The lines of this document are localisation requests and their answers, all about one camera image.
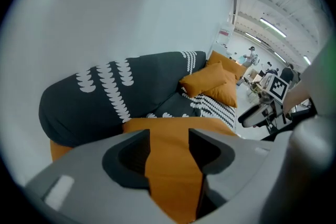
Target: fluorescent light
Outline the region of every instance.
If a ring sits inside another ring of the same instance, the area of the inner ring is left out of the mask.
[[[311,65],[311,62],[309,61],[308,57],[307,56],[304,56],[304,59],[306,60],[306,62]]]
[[[270,28],[272,28],[273,30],[275,30],[276,32],[278,32],[279,34],[281,34],[283,37],[286,37],[286,35],[283,32],[281,32],[278,28],[276,28],[274,25],[270,24],[265,19],[261,18],[259,21],[261,21],[265,25],[268,25]]]
[[[276,52],[274,52],[276,56],[278,56],[282,61],[286,62],[283,57],[281,57],[280,55],[278,55]]]
[[[245,33],[245,35],[248,35],[249,37],[251,37],[251,38],[253,38],[253,39],[255,39],[256,41],[258,41],[258,42],[261,43],[261,41],[260,41],[258,38],[256,38],[256,37],[250,35],[249,33]]]

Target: ceiling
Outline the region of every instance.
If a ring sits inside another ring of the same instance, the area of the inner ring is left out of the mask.
[[[265,49],[278,53],[301,72],[308,65],[303,56],[315,58],[333,25],[324,0],[236,0],[234,14],[235,32],[261,39]],[[261,18],[286,38],[261,23]]]

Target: orange cushion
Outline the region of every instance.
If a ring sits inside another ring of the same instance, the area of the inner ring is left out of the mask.
[[[214,63],[221,62],[223,69],[227,70],[235,75],[236,83],[240,77],[245,73],[246,67],[237,64],[235,61],[230,60],[229,58],[213,51],[208,59],[206,66],[213,65]]]
[[[224,70],[226,84],[217,86],[203,94],[212,97],[225,105],[237,107],[236,79],[231,72]]]
[[[123,124],[125,133],[150,129],[145,176],[151,198],[177,223],[196,219],[201,194],[202,173],[189,151],[189,128],[235,136],[225,123],[212,118],[131,119]]]
[[[225,83],[222,64],[218,61],[200,71],[185,76],[180,84],[185,88],[190,98]]]
[[[50,152],[51,152],[51,158],[53,162],[61,158],[64,154],[66,154],[70,150],[72,150],[72,147],[61,146],[55,143],[54,141],[50,140]]]

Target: sofa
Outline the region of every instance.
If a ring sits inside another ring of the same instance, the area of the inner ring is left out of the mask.
[[[228,61],[232,70],[240,67]],[[131,118],[218,118],[235,131],[235,108],[204,94],[189,98],[179,85],[205,64],[203,51],[164,52],[91,67],[51,85],[39,106],[51,151],[121,134]]]

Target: floor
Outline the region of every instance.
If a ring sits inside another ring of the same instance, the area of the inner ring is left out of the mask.
[[[236,134],[244,139],[252,139],[252,140],[261,140],[269,135],[266,126],[263,127],[250,127],[244,128],[238,122],[238,117],[243,114],[246,110],[248,110],[252,105],[254,105],[258,98],[255,98],[253,94],[248,97],[249,87],[247,87],[244,83],[240,86],[236,86],[237,89],[237,104],[238,108],[236,111]]]

